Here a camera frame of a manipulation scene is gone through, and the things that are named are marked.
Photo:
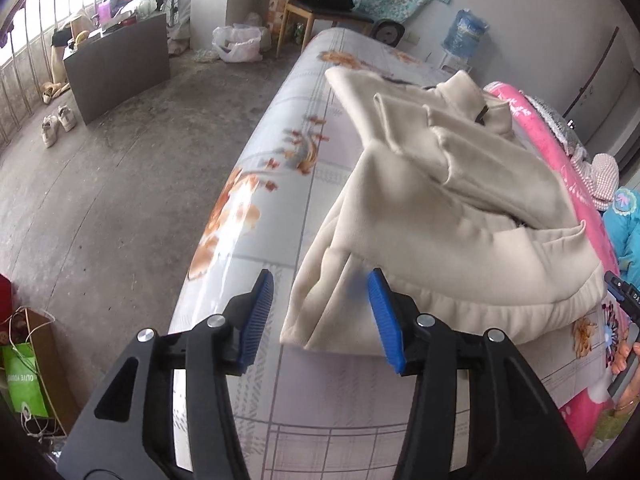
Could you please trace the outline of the person's right hand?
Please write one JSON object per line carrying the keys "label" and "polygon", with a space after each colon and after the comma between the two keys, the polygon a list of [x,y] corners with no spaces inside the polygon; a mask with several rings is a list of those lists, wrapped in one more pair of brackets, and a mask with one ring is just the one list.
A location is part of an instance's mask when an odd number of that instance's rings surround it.
{"label": "person's right hand", "polygon": [[[635,342],[632,346],[623,342],[618,348],[612,365],[614,374],[612,386],[616,386],[616,389],[611,393],[611,396],[614,401],[615,411],[622,414],[632,412],[639,404],[639,351],[638,342]],[[632,354],[636,357],[634,364],[637,365],[633,373],[627,370],[631,363],[630,356]]]}

